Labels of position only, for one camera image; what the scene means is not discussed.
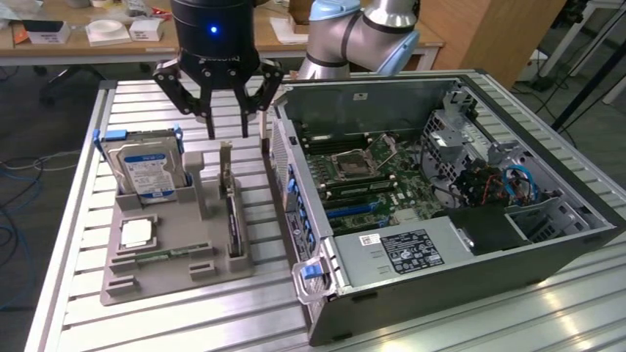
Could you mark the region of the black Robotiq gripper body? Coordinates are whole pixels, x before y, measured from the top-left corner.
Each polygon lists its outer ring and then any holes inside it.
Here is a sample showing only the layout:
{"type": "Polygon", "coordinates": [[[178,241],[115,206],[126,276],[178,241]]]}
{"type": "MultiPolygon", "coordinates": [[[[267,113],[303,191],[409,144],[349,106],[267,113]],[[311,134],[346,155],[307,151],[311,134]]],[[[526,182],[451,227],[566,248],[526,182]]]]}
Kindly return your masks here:
{"type": "Polygon", "coordinates": [[[259,66],[253,1],[172,1],[180,68],[210,88],[250,80],[259,66]]]}

